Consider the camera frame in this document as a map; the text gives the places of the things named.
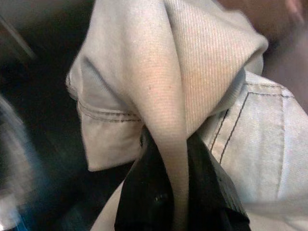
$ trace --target black object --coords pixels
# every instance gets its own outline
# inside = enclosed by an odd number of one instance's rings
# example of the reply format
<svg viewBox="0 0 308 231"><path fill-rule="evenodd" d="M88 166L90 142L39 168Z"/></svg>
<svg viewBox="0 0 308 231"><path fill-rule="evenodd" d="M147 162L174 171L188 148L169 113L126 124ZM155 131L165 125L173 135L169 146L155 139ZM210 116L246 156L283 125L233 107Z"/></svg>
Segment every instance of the black object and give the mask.
<svg viewBox="0 0 308 231"><path fill-rule="evenodd" d="M163 160L145 129L143 155L122 188L115 231L170 231L173 194ZM195 133L188 140L189 231L250 231L235 186Z"/></svg>

